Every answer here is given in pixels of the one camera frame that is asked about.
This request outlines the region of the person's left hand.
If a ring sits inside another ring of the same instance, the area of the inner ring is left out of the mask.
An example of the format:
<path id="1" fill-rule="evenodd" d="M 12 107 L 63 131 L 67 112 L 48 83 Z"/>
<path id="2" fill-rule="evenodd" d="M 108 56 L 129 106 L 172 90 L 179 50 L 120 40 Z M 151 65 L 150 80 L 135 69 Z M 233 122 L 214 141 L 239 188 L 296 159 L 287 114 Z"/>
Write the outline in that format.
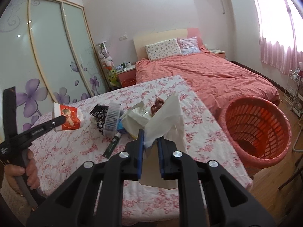
<path id="1" fill-rule="evenodd" d="M 40 186 L 40 179 L 37 175 L 37 166 L 35 163 L 34 155 L 31 150 L 28 150 L 27 157 L 29 162 L 24 169 L 21 166 L 16 166 L 12 164 L 7 164 L 4 167 L 5 176 L 7 179 L 8 184 L 10 187 L 18 194 L 22 194 L 15 177 L 26 175 L 27 179 L 27 186 L 30 187 L 31 190 L 37 189 Z"/>

